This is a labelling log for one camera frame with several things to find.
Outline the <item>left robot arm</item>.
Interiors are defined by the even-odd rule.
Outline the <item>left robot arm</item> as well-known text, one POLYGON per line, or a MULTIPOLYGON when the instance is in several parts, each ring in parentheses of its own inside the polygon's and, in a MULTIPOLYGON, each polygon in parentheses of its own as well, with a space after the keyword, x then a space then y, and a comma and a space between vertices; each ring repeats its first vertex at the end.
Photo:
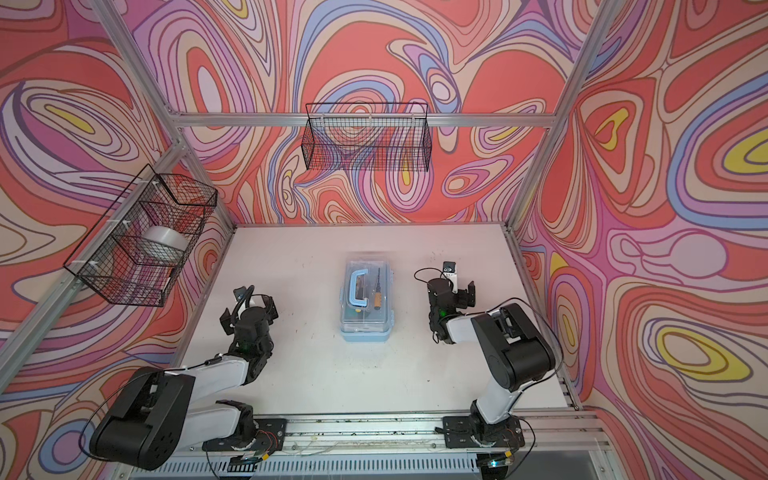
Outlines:
POLYGON ((191 367, 136 370, 91 435, 79 446, 91 459, 117 462, 143 470, 162 466, 177 450, 202 445, 204 451, 234 452, 239 463, 265 460, 279 445, 276 434, 263 430, 251 405, 218 400, 198 401, 254 382, 274 350, 270 328, 279 314, 274 299, 252 287, 233 292, 236 303, 219 318, 232 342, 191 367))

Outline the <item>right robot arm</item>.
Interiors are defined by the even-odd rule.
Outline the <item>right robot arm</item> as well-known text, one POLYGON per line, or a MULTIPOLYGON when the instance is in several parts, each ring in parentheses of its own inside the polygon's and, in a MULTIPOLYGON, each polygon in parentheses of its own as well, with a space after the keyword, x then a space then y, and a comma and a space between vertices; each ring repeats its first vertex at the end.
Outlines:
POLYGON ((475 285, 456 289, 449 278, 427 282, 429 327, 433 340, 448 345, 475 343, 490 372, 482 395, 464 416, 445 416, 437 431, 450 449, 501 448, 525 444, 520 418, 513 410, 524 390, 556 369, 556 356, 539 329, 511 299, 494 309, 469 314, 475 285))

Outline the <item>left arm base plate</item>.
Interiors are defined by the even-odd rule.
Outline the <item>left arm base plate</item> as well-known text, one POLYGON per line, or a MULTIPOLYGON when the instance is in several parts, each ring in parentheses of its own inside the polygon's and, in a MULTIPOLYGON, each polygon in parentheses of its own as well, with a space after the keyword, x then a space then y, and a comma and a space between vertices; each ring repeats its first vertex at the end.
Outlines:
POLYGON ((225 438, 205 441, 205 452, 273 454, 281 451, 285 442, 288 421, 285 418, 257 418, 251 426, 238 425, 235 432, 225 438))

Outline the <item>yellow handled screwdriver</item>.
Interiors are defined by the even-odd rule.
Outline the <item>yellow handled screwdriver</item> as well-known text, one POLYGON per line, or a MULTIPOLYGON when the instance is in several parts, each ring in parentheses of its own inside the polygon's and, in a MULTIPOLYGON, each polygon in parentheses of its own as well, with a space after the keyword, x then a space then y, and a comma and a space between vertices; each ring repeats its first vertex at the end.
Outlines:
POLYGON ((383 295, 382 295, 382 288, 381 288, 381 269, 378 269, 376 285, 374 290, 374 302, 373 302, 374 309, 380 310, 382 308, 382 303, 383 303, 383 295))

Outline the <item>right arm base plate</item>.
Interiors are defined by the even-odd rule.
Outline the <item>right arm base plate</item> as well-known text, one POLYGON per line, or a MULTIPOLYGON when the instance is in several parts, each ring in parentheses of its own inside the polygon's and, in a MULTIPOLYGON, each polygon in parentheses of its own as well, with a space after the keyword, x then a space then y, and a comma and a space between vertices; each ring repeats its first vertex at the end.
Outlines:
POLYGON ((517 451, 526 444, 520 419, 510 416, 495 424, 479 415, 444 416, 436 431, 449 449, 506 448, 517 451))

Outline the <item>blue plastic toolbox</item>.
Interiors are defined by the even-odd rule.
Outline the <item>blue plastic toolbox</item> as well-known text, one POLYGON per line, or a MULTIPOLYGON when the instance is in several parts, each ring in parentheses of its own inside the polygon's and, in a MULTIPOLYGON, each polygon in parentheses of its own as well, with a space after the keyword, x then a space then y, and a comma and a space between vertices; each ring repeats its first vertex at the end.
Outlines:
POLYGON ((383 343, 394 328, 394 309, 389 290, 392 270, 384 258, 352 259, 346 264, 340 295, 340 333, 348 342, 383 343), (381 269, 382 308, 375 310, 374 290, 381 269))

